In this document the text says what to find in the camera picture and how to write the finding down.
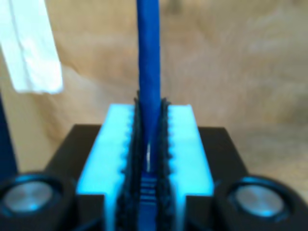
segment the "tan wall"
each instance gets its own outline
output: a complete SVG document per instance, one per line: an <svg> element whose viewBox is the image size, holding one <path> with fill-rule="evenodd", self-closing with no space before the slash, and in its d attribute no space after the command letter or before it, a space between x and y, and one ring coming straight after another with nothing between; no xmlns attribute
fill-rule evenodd
<svg viewBox="0 0 308 231"><path fill-rule="evenodd" d="M103 122L110 103L132 102L138 89L135 0L47 6L65 90L16 99L31 101L32 115L10 119L12 133L17 121L36 124L51 150L23 152L14 137L22 169L43 166L74 123ZM190 103L199 125L227 127L251 172L308 200L307 13L304 0L161 1L163 95Z"/></svg>

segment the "blue rod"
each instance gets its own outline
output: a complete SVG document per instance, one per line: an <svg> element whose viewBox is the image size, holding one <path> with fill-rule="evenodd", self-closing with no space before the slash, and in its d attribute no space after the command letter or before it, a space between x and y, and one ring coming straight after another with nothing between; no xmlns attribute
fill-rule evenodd
<svg viewBox="0 0 308 231"><path fill-rule="evenodd" d="M159 1L137 0L137 13L144 170L155 172L157 126L160 115Z"/></svg>

